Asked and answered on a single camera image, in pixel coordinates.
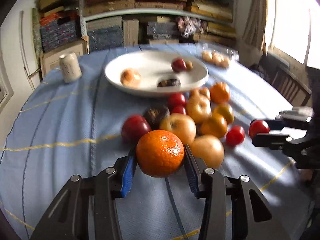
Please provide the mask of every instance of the blue tablecloth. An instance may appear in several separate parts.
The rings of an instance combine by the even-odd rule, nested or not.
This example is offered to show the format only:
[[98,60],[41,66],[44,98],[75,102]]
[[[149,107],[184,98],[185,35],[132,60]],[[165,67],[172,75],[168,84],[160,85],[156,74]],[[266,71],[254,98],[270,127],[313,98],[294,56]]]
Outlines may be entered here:
[[[196,55],[194,44],[154,45],[154,49]],[[114,58],[150,49],[149,45],[109,49],[79,59],[83,76],[65,84],[59,69],[23,106],[8,135],[0,164],[0,204],[22,240],[29,239],[42,214],[73,175],[98,174],[125,156],[130,146],[118,136],[125,119],[143,113],[165,99],[138,98],[114,88],[104,77],[104,67]],[[269,84],[238,63],[227,70],[207,64],[206,86],[224,80],[231,88],[235,124],[248,130],[254,118],[274,118],[292,106]],[[312,201],[299,181],[297,170],[281,152],[244,143],[225,147],[219,171],[238,178],[248,175],[269,200],[292,239],[298,239],[309,217]],[[116,206],[124,240],[197,239],[204,200],[190,192],[184,169],[167,179],[156,179],[137,168],[132,190]],[[231,232],[228,203],[228,237]]]

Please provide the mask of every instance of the pile of fruit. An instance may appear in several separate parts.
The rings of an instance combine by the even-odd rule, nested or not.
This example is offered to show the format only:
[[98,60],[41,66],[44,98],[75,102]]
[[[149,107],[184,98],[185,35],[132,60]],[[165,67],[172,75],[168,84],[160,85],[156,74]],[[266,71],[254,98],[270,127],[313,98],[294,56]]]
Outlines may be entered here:
[[[167,106],[148,108],[143,115],[129,117],[121,131],[124,141],[138,143],[137,161],[141,170],[153,177],[167,177],[180,168],[184,144],[195,157],[202,158],[208,167],[217,169],[224,158],[224,147],[219,138],[226,134],[226,144],[235,147],[245,138],[244,128],[231,127],[234,113],[228,104],[230,88],[224,82],[190,91],[189,100],[183,94],[169,97]],[[211,110],[210,101],[216,104]],[[252,138],[257,133],[269,132],[266,122],[256,120],[249,129]]]

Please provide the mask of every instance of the yellow stripe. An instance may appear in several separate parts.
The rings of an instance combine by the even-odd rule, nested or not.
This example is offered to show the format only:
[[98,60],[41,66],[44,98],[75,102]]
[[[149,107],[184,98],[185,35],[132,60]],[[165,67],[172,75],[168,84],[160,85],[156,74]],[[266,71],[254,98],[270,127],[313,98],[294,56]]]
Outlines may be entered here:
[[35,105],[35,106],[30,107],[30,108],[21,110],[20,112],[23,113],[23,112],[25,112],[25,111],[31,110],[31,109],[36,108],[36,107],[38,107],[38,106],[45,105],[45,104],[50,103],[50,102],[52,102],[52,101],[56,101],[56,100],[60,100],[60,99],[67,98],[67,97],[70,96],[70,95],[79,95],[81,92],[84,92],[84,91],[86,91],[86,90],[88,90],[88,89],[93,89],[93,90],[95,90],[95,89],[97,89],[97,87],[85,86],[82,90],[79,90],[78,92],[71,92],[71,93],[66,94],[66,95],[54,97],[54,98],[52,98],[52,99],[50,99],[50,100],[48,100],[48,101],[44,101],[44,102],[42,102],[42,103],[39,103],[38,105]]
[[282,175],[282,173],[284,173],[284,171],[292,164],[292,162],[289,162],[286,166],[283,167],[283,169],[278,173],[277,176],[275,176],[272,180],[270,180],[266,185],[264,185],[262,188],[260,188],[260,191],[264,191],[266,190],[271,184],[275,183],[277,181],[277,179],[280,178],[280,176]]
[[21,219],[17,218],[14,214],[12,214],[10,211],[6,210],[5,211],[12,216],[15,220],[17,220],[18,222],[20,222],[22,225],[25,225],[27,228],[30,228],[31,230],[35,230],[32,226],[28,225],[27,223],[23,222]]
[[[271,184],[275,183],[275,182],[277,181],[277,179],[279,179],[279,177],[282,175],[282,173],[284,173],[284,171],[285,171],[291,164],[292,164],[292,162],[289,162],[286,166],[284,166],[283,169],[282,169],[271,181],[269,181],[266,185],[264,185],[264,186],[260,189],[260,191],[262,192],[262,191],[266,190]],[[231,213],[232,213],[232,210],[228,211],[228,212],[226,213],[226,216],[231,215]],[[196,229],[196,230],[193,230],[193,231],[191,231],[190,233],[188,233],[188,234],[186,234],[186,235],[178,236],[178,237],[173,238],[173,239],[171,239],[171,240],[182,240],[182,239],[185,239],[185,238],[187,238],[187,237],[189,237],[189,236],[196,235],[196,234],[199,233],[199,232],[200,232],[200,228],[198,228],[198,229]]]
[[71,143],[63,143],[63,142],[56,142],[56,143],[51,143],[51,144],[41,144],[41,145],[35,145],[31,147],[25,147],[25,148],[18,148],[18,149],[10,149],[10,148],[5,148],[2,149],[3,151],[9,151],[9,152],[19,152],[19,151],[28,151],[28,150],[35,150],[35,149],[42,149],[42,148],[53,148],[56,146],[64,146],[64,147],[74,147],[82,143],[100,143],[105,140],[109,139],[114,139],[120,136],[119,134],[114,134],[114,135],[104,135],[98,139],[81,139],[78,141],[74,141]]

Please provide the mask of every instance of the blue gripper pad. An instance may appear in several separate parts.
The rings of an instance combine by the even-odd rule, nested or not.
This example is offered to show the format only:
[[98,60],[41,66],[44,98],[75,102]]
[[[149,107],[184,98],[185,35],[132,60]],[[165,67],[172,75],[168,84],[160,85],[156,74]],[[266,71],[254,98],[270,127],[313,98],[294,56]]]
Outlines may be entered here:
[[193,163],[195,163],[193,155],[192,155],[189,147],[185,147],[183,165],[186,170],[190,190],[195,195],[195,197],[197,197],[200,192],[199,186],[198,186],[199,181],[198,181],[198,176],[197,176],[197,173],[196,173],[196,170],[194,168]]
[[135,151],[131,151],[128,154],[126,164],[127,165],[124,168],[123,175],[122,175],[122,188],[120,191],[122,198],[125,198],[131,190],[134,172],[137,167]]

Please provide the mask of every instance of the curtain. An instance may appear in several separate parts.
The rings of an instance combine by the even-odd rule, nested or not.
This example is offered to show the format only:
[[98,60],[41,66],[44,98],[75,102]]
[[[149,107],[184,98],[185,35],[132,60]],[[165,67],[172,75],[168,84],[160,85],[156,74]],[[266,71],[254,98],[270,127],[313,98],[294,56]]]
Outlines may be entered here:
[[249,16],[244,29],[243,40],[246,44],[267,52],[265,28],[268,14],[268,0],[252,0]]

